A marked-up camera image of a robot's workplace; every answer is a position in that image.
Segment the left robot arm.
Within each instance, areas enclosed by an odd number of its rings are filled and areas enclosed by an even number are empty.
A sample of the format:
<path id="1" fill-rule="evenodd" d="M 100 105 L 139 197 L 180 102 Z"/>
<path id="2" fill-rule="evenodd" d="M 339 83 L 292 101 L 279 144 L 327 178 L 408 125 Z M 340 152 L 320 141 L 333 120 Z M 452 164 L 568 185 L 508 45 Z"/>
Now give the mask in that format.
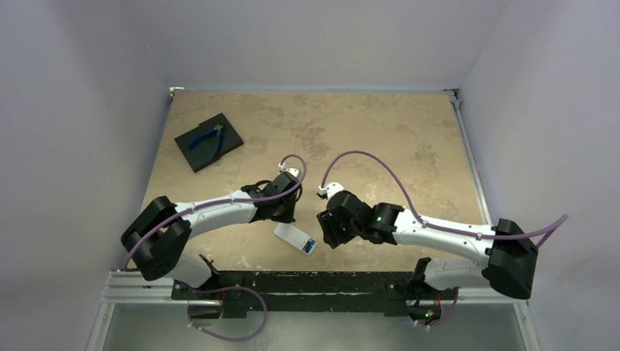
<path id="1" fill-rule="evenodd" d="M 186 250 L 189 239 L 233 224 L 293 222 L 302 192 L 299 174 L 286 168 L 272 181 L 200 202 L 157 197 L 124 231 L 121 244 L 146 281 L 171 278 L 188 285 L 198 298 L 211 298 L 218 289 L 218 272 L 206 258 Z"/>

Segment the blue battery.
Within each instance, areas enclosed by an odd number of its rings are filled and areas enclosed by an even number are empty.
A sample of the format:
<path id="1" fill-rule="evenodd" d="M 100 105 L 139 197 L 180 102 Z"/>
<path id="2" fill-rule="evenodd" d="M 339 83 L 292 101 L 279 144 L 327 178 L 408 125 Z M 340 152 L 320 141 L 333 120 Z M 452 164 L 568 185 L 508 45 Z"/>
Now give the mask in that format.
<path id="1" fill-rule="evenodd" d="M 313 239 L 309 239 L 303 246 L 302 251 L 306 254 L 311 254 L 312 250 L 314 249 L 314 245 L 315 245 L 316 241 Z"/>

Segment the white remote control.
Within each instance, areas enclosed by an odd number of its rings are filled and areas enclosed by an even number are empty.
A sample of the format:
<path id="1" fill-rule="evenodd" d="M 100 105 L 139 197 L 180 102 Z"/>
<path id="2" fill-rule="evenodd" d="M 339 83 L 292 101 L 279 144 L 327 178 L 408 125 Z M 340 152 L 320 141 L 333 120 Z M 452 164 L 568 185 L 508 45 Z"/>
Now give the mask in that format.
<path id="1" fill-rule="evenodd" d="M 313 239 L 310 235 L 306 234 L 304 231 L 298 229 L 295 225 L 293 224 L 284 224 L 284 223 L 279 223 L 277 224 L 275 230 L 274 230 L 274 235 L 280 239 L 282 239 L 284 242 L 288 243 L 290 246 L 292 246 L 293 248 L 297 249 L 298 251 L 304 253 L 302 251 L 302 248 L 304 246 L 304 244 L 309 240 L 309 239 Z M 314 245 L 314 249 L 312 250 L 311 254 L 306 254 L 305 255 L 309 256 L 312 255 L 312 253 L 314 252 L 315 248 L 317 245 L 317 241 Z"/>

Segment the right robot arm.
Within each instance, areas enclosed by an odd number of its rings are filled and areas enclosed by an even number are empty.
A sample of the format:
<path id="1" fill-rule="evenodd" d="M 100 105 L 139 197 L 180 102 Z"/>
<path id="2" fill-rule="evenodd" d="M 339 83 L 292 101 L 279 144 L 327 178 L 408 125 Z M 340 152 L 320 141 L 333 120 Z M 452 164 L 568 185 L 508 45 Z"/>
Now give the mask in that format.
<path id="1" fill-rule="evenodd" d="M 498 224 L 463 224 L 416 219 L 411 210 L 391 203 L 369 206 L 347 190 L 321 189 L 326 209 L 317 216 L 323 241 L 335 249 L 359 237 L 373 244 L 424 246 L 453 254 L 449 260 L 418 260 L 410 287 L 427 298 L 455 287 L 490 287 L 509 298 L 532 295 L 538 248 L 509 219 Z"/>

